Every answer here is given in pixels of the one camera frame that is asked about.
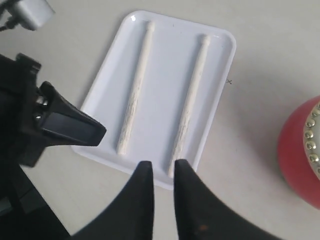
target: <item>silver stud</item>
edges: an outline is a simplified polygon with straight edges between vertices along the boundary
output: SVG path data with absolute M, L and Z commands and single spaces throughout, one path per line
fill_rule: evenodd
M 309 150 L 312 150 L 312 149 L 316 149 L 317 146 L 316 146 L 316 143 L 314 141 L 307 141 L 305 143 L 305 147 Z
M 304 132 L 304 137 L 306 139 L 312 139 L 314 137 L 314 133 L 311 130 L 307 130 Z
M 316 125 L 316 120 L 314 120 L 313 118 L 310 118 L 306 121 L 305 125 L 308 128 L 312 128 L 314 125 Z
M 309 160 L 311 161 L 311 162 L 313 162 L 313 163 L 317 163 L 317 162 L 319 162 L 319 157 L 318 157 L 318 155 L 317 154 L 310 154 L 309 155 Z
M 319 109 L 313 109 L 313 111 L 311 112 L 311 116 L 312 117 L 317 117 L 317 116 L 319 116 L 320 115 L 320 110 Z

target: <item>red ball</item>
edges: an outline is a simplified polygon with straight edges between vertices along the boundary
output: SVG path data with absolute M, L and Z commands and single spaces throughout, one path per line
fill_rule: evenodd
M 320 96 L 299 106 L 280 133 L 277 154 L 281 171 L 294 191 L 306 202 L 320 209 L 320 180 L 312 170 L 304 144 L 304 127 Z

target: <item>table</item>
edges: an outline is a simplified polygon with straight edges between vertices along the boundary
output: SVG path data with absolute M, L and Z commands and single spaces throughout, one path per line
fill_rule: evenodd
M 320 16 L 316 0 L 50 0 L 55 17 L 37 32 L 1 32 L 1 54 L 42 63 L 38 75 L 80 107 L 122 19 L 148 10 L 227 29 L 237 51 L 198 175 L 231 209 L 286 240 L 319 239 L 320 212 L 283 180 L 277 137 L 289 114 L 320 93 Z M 48 148 L 23 168 L 70 234 L 99 214 L 129 175 Z M 155 188 L 154 239 L 176 237 L 173 193 Z

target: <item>plastic tray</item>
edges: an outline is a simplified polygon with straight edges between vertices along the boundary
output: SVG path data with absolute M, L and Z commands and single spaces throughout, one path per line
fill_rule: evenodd
M 152 47 L 126 156 L 116 153 L 147 22 L 155 22 Z M 131 174 L 152 161 L 154 183 L 173 189 L 168 167 L 203 35 L 211 36 L 183 157 L 197 170 L 215 111 L 236 51 L 226 30 L 147 11 L 122 22 L 84 101 L 82 111 L 107 132 L 98 147 L 72 146 L 89 159 Z

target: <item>white stick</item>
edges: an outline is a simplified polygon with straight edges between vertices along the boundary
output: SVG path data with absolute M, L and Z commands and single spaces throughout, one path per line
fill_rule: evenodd
M 124 122 L 122 125 L 120 138 L 116 148 L 116 152 L 121 155 L 125 155 L 127 152 L 127 146 L 128 146 L 131 131 L 133 128 L 138 99 L 141 92 L 142 83 L 145 77 L 146 67 L 148 63 L 148 56 L 151 49 L 152 36 L 153 36 L 154 30 L 155 30 L 155 23 L 153 21 L 150 21 L 146 27 L 146 33 L 142 42 L 142 48 L 141 48 L 138 64 L 135 70 L 130 98 L 126 108 Z
M 193 69 L 189 89 L 184 102 L 184 107 L 179 123 L 177 135 L 175 137 L 168 175 L 174 177 L 175 161 L 182 158 L 183 146 L 186 141 L 187 131 L 189 127 L 192 110 L 195 104 L 199 83 L 204 71 L 207 58 L 208 48 L 210 44 L 210 36 L 205 35 L 201 42 L 201 47 Z

